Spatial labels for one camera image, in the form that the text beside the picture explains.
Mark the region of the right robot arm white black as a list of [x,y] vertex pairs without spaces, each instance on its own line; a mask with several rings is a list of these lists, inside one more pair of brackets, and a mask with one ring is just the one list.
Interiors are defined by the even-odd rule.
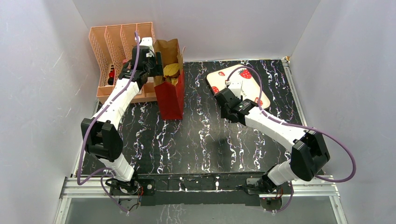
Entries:
[[221,118],[256,129],[290,152],[290,159],[271,167],[255,183],[247,181],[243,188],[248,193],[254,190],[276,193],[285,182],[311,181],[330,160],[321,133],[286,125],[271,114],[264,115],[256,102],[238,98],[228,88],[216,93],[214,98],[220,107]]

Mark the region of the red brown paper bag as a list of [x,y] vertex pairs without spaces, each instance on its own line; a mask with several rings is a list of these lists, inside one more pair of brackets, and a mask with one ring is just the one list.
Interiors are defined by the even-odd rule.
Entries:
[[161,52],[163,67],[178,63],[180,75],[177,78],[155,76],[154,90],[163,120],[181,120],[184,112],[184,70],[183,51],[179,47],[178,39],[169,41],[156,40],[155,52]]

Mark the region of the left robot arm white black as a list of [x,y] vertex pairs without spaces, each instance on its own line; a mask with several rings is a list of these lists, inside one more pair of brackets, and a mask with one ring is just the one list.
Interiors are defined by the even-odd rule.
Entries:
[[82,152],[102,162],[113,178],[122,182],[121,188],[128,194],[136,193],[140,185],[133,178],[134,169],[122,153],[123,141],[118,127],[132,99],[142,91],[148,78],[163,71],[161,59],[153,47],[138,45],[132,53],[133,58],[121,68],[109,98],[92,118],[81,122]]

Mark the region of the round yellow fake bread slice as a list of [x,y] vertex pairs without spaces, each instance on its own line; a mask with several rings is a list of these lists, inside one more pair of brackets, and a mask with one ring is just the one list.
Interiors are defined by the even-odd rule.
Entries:
[[180,66],[178,63],[168,64],[163,69],[165,78],[177,78],[180,75]]

